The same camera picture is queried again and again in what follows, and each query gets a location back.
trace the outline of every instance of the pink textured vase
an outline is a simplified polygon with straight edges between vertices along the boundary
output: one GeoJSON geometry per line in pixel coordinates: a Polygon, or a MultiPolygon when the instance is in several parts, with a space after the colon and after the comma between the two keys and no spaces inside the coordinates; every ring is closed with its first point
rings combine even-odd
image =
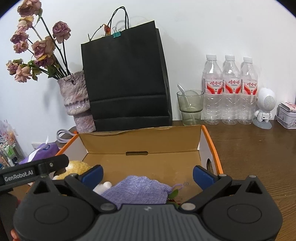
{"type": "Polygon", "coordinates": [[[96,130],[93,116],[89,110],[84,72],[79,71],[58,80],[61,95],[68,115],[74,116],[77,131],[89,133],[96,130]]]}

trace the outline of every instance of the cardboard box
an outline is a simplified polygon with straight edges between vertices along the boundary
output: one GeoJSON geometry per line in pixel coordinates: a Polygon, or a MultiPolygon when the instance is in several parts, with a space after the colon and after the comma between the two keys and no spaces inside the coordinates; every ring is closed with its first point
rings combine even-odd
{"type": "Polygon", "coordinates": [[[217,151],[205,126],[168,126],[131,131],[82,133],[59,154],[104,169],[102,182],[116,185],[129,175],[146,176],[174,186],[183,184],[176,198],[184,202],[201,192],[193,168],[201,165],[223,173],[217,151]]]}

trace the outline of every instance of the purple knitted fabric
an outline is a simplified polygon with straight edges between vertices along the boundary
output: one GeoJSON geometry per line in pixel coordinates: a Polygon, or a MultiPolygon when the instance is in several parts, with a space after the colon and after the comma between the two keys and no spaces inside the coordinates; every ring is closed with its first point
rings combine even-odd
{"type": "Polygon", "coordinates": [[[103,192],[101,196],[114,203],[117,208],[120,208],[122,204],[164,204],[171,189],[169,185],[157,180],[128,176],[103,192]]]}

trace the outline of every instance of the red and white label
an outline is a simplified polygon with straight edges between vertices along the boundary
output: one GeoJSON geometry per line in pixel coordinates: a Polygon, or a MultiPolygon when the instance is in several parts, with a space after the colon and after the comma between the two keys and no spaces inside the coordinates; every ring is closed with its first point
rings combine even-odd
{"type": "Polygon", "coordinates": [[[240,94],[242,90],[242,82],[239,79],[223,80],[224,93],[240,94]]]}
{"type": "Polygon", "coordinates": [[[242,78],[242,93],[245,95],[256,95],[258,82],[248,78],[242,78]]]}
{"type": "Polygon", "coordinates": [[[222,94],[223,80],[205,79],[205,93],[219,95],[222,94]]]}

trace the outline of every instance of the yellow plush toy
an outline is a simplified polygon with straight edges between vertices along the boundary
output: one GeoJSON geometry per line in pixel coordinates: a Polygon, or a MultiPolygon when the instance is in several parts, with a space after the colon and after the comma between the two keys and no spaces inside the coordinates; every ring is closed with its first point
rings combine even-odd
{"type": "Polygon", "coordinates": [[[91,169],[91,166],[83,161],[69,161],[69,165],[66,167],[66,172],[55,176],[53,180],[63,180],[66,176],[77,173],[78,175],[81,175],[91,169]]]}

